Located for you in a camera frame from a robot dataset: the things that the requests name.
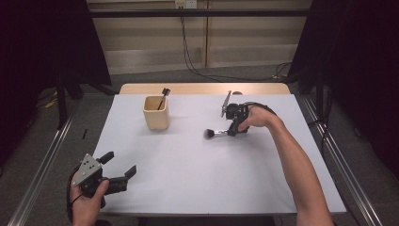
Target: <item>black cable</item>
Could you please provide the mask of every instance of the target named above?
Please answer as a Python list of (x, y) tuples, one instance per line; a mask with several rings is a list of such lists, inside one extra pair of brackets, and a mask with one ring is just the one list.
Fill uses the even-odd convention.
[(76, 199), (73, 200), (73, 202), (71, 202), (71, 181), (73, 179), (73, 175), (79, 170), (80, 166), (77, 166), (76, 168), (73, 169), (70, 178), (68, 179), (68, 186), (67, 186), (67, 214), (68, 214), (68, 218), (70, 219), (70, 222), (73, 222), (73, 211), (72, 211), (72, 206), (73, 203), (77, 200)]
[(214, 74), (205, 75), (205, 74), (202, 74), (202, 73), (198, 72), (197, 69), (194, 67), (194, 65), (193, 65), (193, 63), (192, 63), (190, 54), (189, 54), (189, 52), (188, 52), (188, 44), (187, 44), (187, 39), (186, 39), (186, 35), (185, 35), (184, 17), (181, 17), (181, 24), (182, 24), (182, 33), (183, 33), (183, 45), (184, 45), (184, 61), (185, 61), (185, 66), (187, 67), (187, 69), (188, 69), (191, 73), (193, 73), (193, 74), (195, 74), (195, 75), (198, 75), (198, 76), (201, 76), (201, 77), (205, 77), (205, 78), (208, 78), (208, 79), (212, 79), (212, 80), (214, 80), (214, 81), (216, 81), (216, 82), (219, 82), (219, 83), (222, 83), (222, 81), (220, 81), (220, 80), (218, 80), (218, 79), (215, 79), (214, 77), (217, 77), (217, 78), (237, 79), (237, 80), (244, 80), (244, 81), (253, 81), (253, 82), (266, 81), (266, 80), (269, 80), (269, 79), (272, 79), (272, 78), (275, 77), (275, 75), (272, 75), (272, 76), (268, 76), (268, 77), (266, 77), (266, 78), (251, 79), (251, 78), (231, 77), (231, 76), (226, 76), (226, 75), (214, 75)]
[(276, 67), (276, 76), (279, 76), (279, 74), (282, 72), (282, 70), (284, 70), (284, 69), (287, 67), (287, 65), (290, 65), (290, 64), (292, 64), (292, 63), (293, 63), (293, 62), (280, 63), (280, 64)]
[(282, 226), (282, 218), (280, 215), (279, 215), (279, 226)]
[(306, 66), (302, 67), (298, 72), (291, 73), (289, 76), (284, 77), (280, 82), (284, 84), (289, 84), (297, 81), (300, 76), (302, 76), (305, 72), (311, 69), (311, 65), (307, 64)]
[(326, 107), (325, 107), (325, 110), (324, 110), (324, 113), (323, 113), (323, 119), (322, 119), (323, 123), (325, 124), (325, 128), (324, 128), (324, 131), (323, 131), (322, 140), (321, 140), (321, 144), (320, 144), (320, 153), (321, 153), (323, 159), (325, 159), (324, 141), (325, 141), (326, 136), (327, 136), (329, 113), (331, 112), (331, 108), (332, 108), (332, 93), (331, 93), (331, 90), (328, 89)]

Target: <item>aluminum rail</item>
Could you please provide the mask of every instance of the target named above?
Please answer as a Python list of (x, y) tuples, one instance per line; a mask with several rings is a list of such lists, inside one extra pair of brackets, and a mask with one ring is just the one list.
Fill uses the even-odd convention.
[(36, 15), (55, 17), (91, 18), (135, 18), (135, 17), (326, 17), (340, 12), (331, 10), (310, 10), (308, 8), (269, 8), (269, 9), (91, 9), (85, 11), (40, 10)]
[(17, 209), (15, 210), (10, 221), (8, 222), (8, 226), (23, 226), (26, 223), (30, 211), (32, 210), (35, 201), (40, 194), (41, 188), (48, 175), (48, 172), (53, 165), (56, 154), (60, 149), (61, 144), (65, 139), (65, 136), (68, 134), (68, 130), (70, 129), (72, 124), (72, 119), (76, 114), (79, 104), (80, 101), (77, 101), (77, 103), (74, 103), (74, 105), (72, 105), (71, 115), (67, 118), (67, 121), (64, 123), (62, 128), (56, 132), (56, 135), (47, 151), (47, 154), (44, 156), (44, 159), (42, 160), (41, 165), (35, 174), (35, 177), (33, 178), (29, 188), (24, 194), (24, 197), (18, 204)]
[[(311, 113), (312, 119), (317, 121), (318, 118), (317, 114), (315, 113), (316, 107), (313, 101), (309, 98), (304, 98), (303, 101), (305, 106), (308, 108), (308, 111)], [(347, 164), (340, 148), (332, 137), (332, 134), (326, 130), (326, 125), (323, 123), (317, 123), (317, 129), (321, 137), (324, 133), (326, 133), (325, 143), (327, 148), (368, 225), (382, 226), (383, 224), (381, 223), (381, 220), (379, 219), (372, 203), (370, 202), (370, 199), (367, 197), (352, 170), (349, 168), (349, 165)]]

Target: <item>gray floor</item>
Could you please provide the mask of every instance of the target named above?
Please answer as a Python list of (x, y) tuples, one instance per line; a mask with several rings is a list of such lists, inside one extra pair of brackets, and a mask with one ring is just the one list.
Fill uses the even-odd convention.
[[(204, 74), (220, 74), (239, 76), (243, 78), (259, 79), (275, 74), (275, 67), (235, 67), (199, 70)], [(238, 79), (218, 78), (224, 82), (245, 82)], [(206, 77), (194, 75), (188, 70), (171, 71), (162, 73), (141, 73), (113, 75), (114, 90), (119, 90), (125, 83), (155, 83), (155, 82), (215, 82)], [(273, 78), (265, 81), (248, 82), (279, 82)], [(305, 119), (311, 121), (302, 98), (297, 92), (297, 84), (289, 85), (290, 91), (296, 95)], [(65, 189), (68, 176), (72, 168), (81, 160), (84, 153), (93, 153), (106, 119), (107, 112), (112, 104), (112, 97), (105, 96), (97, 90), (83, 86), (85, 97), (80, 102), (68, 101), (69, 108), (77, 106), (76, 115), (62, 143), (54, 163), (51, 166), (39, 196), (31, 207), (30, 214), (24, 220), (26, 225), (70, 225), (65, 214)], [(314, 92), (307, 95), (314, 99)], [(330, 113), (329, 131), (336, 139), (350, 168), (359, 180), (365, 193), (370, 198), (383, 225), (398, 225), (399, 222), (399, 183), (385, 166), (375, 157), (370, 143), (355, 133), (356, 125), (347, 118), (338, 103), (333, 103)], [(23, 199), (26, 190), (31, 184), (35, 172), (40, 167), (41, 161), (47, 153), (53, 138), (56, 135), (57, 108), (38, 107), (33, 123), (23, 140), (13, 152), (11, 158), (3, 168), (0, 178), (0, 225), (7, 225), (19, 202)], [(320, 145), (321, 137), (316, 127), (311, 127), (311, 132), (317, 144)], [(342, 175), (332, 161), (329, 153), (325, 151), (325, 159), (330, 169), (331, 176), (336, 181), (343, 199), (353, 212), (360, 225), (368, 225), (347, 188)], [(114, 225), (137, 225), (136, 218), (107, 217)], [(203, 225), (203, 219), (189, 221), (188, 225)], [(350, 213), (334, 216), (338, 225), (356, 225)], [(295, 225), (295, 216), (275, 217), (276, 225)], [(187, 225), (187, 222), (170, 222), (170, 218), (159, 218), (150, 225), (159, 225), (160, 222), (168, 225)], [(261, 225), (259, 218), (247, 219), (245, 224)]]

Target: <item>white tabletop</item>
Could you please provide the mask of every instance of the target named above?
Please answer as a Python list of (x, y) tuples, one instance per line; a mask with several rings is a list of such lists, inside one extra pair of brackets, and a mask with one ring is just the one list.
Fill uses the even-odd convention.
[[(272, 215), (295, 213), (279, 155), (266, 128), (237, 137), (207, 140), (205, 129), (228, 129), (220, 118), (226, 95), (170, 95), (170, 126), (147, 128), (145, 95), (117, 95), (94, 157), (114, 151), (104, 176), (118, 177), (133, 165), (137, 174), (125, 192), (106, 196), (106, 213), (137, 216)], [(342, 200), (311, 136), (294, 95), (232, 96), (230, 103), (271, 107), (307, 152), (332, 213)]]

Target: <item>forearm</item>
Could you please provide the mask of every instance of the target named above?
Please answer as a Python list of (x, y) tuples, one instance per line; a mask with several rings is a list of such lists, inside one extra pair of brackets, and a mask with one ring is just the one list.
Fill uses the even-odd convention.
[(282, 169), (299, 214), (318, 212), (329, 217), (323, 189), (313, 165), (284, 123), (275, 117), (267, 125), (279, 152)]

